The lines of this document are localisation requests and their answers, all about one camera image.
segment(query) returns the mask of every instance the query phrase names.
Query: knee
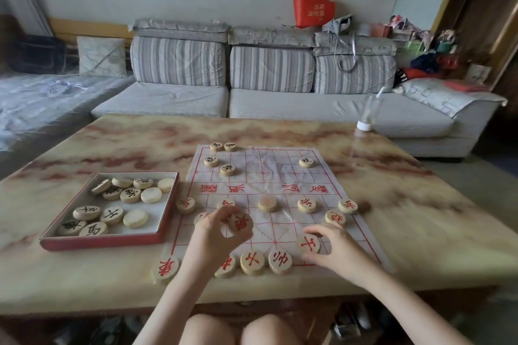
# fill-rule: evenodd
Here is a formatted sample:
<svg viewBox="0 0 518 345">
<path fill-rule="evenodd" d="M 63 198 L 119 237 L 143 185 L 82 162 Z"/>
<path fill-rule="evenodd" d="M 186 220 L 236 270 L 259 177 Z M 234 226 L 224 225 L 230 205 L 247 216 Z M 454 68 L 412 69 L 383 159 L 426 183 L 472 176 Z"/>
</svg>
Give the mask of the knee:
<svg viewBox="0 0 518 345">
<path fill-rule="evenodd" d="M 291 327 L 277 315 L 269 314 L 250 322 L 244 328 L 241 343 L 300 344 Z"/>
<path fill-rule="evenodd" d="M 191 316 L 185 322 L 181 344 L 200 343 L 209 344 L 218 338 L 218 343 L 234 344 L 234 336 L 229 325 L 221 319 L 206 314 Z"/>
</svg>

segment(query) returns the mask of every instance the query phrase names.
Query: bedsheet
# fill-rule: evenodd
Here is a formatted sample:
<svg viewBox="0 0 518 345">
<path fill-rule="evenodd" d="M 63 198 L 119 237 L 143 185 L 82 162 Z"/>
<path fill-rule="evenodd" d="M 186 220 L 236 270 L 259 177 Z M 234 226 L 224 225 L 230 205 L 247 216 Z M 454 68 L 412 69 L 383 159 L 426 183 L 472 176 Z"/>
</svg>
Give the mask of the bedsheet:
<svg viewBox="0 0 518 345">
<path fill-rule="evenodd" d="M 134 81 L 0 73 L 0 179 L 86 126 L 93 108 Z"/>
</svg>

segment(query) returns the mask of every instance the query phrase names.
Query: marble table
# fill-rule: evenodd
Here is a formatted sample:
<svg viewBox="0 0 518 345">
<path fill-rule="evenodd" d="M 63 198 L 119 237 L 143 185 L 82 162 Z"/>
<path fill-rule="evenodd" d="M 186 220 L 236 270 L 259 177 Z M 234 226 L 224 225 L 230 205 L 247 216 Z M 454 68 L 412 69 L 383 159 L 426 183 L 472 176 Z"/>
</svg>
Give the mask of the marble table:
<svg viewBox="0 0 518 345">
<path fill-rule="evenodd" d="M 97 172 L 183 178 L 197 144 L 215 140 L 316 147 L 413 289 L 518 277 L 518 235 L 376 133 L 357 137 L 347 123 L 113 115 L 0 182 L 0 315 L 154 306 L 164 288 L 152 283 L 150 268 L 161 245 L 48 252 L 38 238 Z M 363 292 L 338 277 L 264 274 L 211 281 L 200 302 Z"/>
</svg>

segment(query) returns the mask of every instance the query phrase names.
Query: plastic bag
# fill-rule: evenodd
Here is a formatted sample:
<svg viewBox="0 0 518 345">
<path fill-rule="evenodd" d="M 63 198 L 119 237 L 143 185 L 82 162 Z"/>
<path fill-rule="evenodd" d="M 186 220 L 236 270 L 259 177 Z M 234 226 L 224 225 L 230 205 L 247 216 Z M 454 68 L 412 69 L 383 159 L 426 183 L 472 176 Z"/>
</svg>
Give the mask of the plastic bag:
<svg viewBox="0 0 518 345">
<path fill-rule="evenodd" d="M 334 0 L 293 0 L 293 8 L 299 28 L 322 26 L 335 16 Z"/>
</svg>

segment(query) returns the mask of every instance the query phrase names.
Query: throw pillow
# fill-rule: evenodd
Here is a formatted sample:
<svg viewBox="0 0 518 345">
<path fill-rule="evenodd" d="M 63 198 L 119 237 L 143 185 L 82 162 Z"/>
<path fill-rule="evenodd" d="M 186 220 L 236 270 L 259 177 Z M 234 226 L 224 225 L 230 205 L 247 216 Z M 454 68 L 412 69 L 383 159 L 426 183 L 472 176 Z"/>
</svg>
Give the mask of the throw pillow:
<svg viewBox="0 0 518 345">
<path fill-rule="evenodd" d="M 124 39 L 78 36 L 77 47 L 80 75 L 116 78 L 127 76 Z"/>
</svg>

